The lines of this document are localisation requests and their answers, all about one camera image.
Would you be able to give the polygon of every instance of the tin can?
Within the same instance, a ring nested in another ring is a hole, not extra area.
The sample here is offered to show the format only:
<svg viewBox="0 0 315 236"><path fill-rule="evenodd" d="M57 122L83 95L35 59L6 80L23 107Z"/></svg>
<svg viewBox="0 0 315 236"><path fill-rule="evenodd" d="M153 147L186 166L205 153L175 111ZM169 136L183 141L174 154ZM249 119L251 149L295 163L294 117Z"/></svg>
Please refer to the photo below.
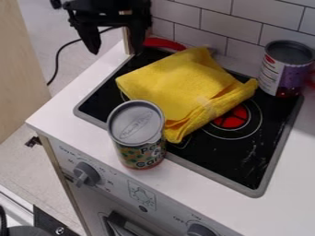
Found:
<svg viewBox="0 0 315 236"><path fill-rule="evenodd" d="M280 98L299 95L314 59L313 50L302 43L270 42L265 47L258 79L260 88Z"/></svg>
<svg viewBox="0 0 315 236"><path fill-rule="evenodd" d="M159 107L145 100L127 101L111 112L108 132L125 167L146 170L165 158L164 123Z"/></svg>

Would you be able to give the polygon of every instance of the black cable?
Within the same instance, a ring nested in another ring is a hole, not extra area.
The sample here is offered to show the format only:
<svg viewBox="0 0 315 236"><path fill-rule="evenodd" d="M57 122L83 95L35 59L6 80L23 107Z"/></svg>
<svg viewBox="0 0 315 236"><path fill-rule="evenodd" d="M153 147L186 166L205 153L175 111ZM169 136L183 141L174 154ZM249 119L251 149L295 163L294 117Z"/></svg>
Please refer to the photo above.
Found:
<svg viewBox="0 0 315 236"><path fill-rule="evenodd" d="M100 31L99 34L105 33L105 32L107 32L107 31L110 31L110 30L113 30L113 29L117 29L117 27L110 27L110 28L104 29L104 30ZM56 54L55 57L54 57L54 61L55 61L54 73L53 73L53 75L52 75L52 78L47 82L47 86L50 86L50 85L53 83L53 81L56 79L56 77L57 77L57 74L58 74L58 71L59 71L59 54L60 54L60 52L61 52L64 48L66 48L67 46L69 46L69 45L71 45L71 44L73 44L73 43L76 43L76 42L78 42L78 41L82 41L82 40L81 40L81 39L77 39L77 40L74 40L74 41L70 41L70 42L66 43L65 45L63 45L63 46L57 51L57 54Z"/></svg>
<svg viewBox="0 0 315 236"><path fill-rule="evenodd" d="M6 212L0 206L0 236L9 236L6 224Z"/></svg>

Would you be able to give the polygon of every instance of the toy kitchen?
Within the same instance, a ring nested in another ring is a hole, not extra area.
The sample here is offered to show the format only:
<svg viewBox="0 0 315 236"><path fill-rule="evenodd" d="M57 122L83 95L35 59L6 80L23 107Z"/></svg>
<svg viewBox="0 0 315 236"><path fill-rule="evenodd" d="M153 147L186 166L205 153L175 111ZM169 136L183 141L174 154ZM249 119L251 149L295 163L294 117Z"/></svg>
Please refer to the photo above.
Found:
<svg viewBox="0 0 315 236"><path fill-rule="evenodd" d="M136 50L139 38L131 40ZM157 47L127 52L125 40L118 42L27 120L87 235L314 235L310 88L285 99L258 88L181 142L168 142L156 167L133 170L120 162L108 130L110 113L129 100L115 80L172 53ZM218 61L241 83L260 67Z"/></svg>

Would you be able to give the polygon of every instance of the red can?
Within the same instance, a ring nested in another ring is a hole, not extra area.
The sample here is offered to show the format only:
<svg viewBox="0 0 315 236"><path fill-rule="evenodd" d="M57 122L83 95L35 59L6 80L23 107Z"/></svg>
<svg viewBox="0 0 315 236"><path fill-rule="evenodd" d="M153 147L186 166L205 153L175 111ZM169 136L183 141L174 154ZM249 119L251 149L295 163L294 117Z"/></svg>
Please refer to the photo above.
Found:
<svg viewBox="0 0 315 236"><path fill-rule="evenodd" d="M308 46L295 41L272 41L265 48L260 88L266 93L288 98L300 94L315 59Z"/></svg>

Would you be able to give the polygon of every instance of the yellow cloth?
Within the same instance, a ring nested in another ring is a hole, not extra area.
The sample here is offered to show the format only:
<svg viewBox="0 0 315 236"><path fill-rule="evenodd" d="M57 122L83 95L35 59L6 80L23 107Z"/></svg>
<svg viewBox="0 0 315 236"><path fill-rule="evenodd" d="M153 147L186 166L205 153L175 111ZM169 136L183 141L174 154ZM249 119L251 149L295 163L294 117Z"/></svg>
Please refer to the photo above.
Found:
<svg viewBox="0 0 315 236"><path fill-rule="evenodd" d="M180 143L189 133L250 98L256 79L242 84L211 57L191 48L116 79L131 100L155 103L166 117L165 136Z"/></svg>

